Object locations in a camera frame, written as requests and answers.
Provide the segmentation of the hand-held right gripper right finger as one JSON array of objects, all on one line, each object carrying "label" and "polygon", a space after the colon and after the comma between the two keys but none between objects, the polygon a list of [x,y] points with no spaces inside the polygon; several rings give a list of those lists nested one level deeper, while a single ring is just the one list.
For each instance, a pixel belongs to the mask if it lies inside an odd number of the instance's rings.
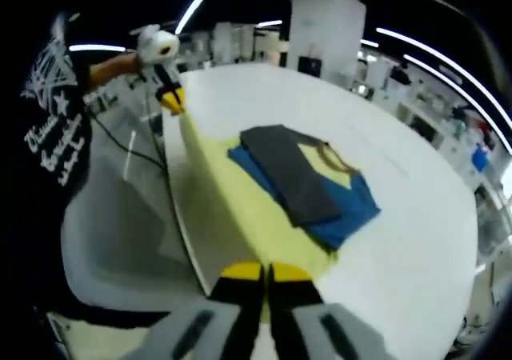
[{"label": "hand-held right gripper right finger", "polygon": [[270,331],[280,359],[392,359],[383,336],[326,302],[304,270],[273,262],[267,277]]}]

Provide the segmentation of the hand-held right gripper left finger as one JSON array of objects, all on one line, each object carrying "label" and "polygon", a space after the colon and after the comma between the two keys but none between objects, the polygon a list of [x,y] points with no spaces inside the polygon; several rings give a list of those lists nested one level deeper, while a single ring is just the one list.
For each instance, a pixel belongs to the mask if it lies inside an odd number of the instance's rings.
[{"label": "hand-held right gripper left finger", "polygon": [[196,298],[148,329],[124,359],[248,359],[258,336],[264,267],[225,268],[210,295]]}]

